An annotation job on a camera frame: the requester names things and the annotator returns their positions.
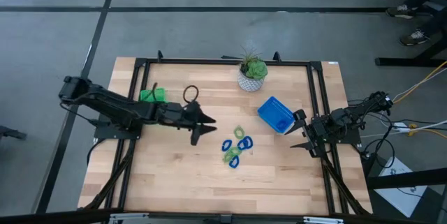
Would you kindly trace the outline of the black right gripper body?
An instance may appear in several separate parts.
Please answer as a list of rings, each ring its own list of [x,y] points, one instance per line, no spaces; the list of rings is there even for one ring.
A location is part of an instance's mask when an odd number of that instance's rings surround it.
[[[312,118],[311,123],[307,124],[305,137],[314,147],[318,144],[331,143],[330,121],[328,115],[323,115]]]

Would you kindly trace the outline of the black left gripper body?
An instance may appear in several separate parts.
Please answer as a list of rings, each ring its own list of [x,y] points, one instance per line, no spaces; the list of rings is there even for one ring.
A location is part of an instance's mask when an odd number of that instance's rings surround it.
[[[156,109],[159,124],[176,128],[194,128],[198,124],[201,110],[197,102],[182,106],[179,103],[161,103]]]

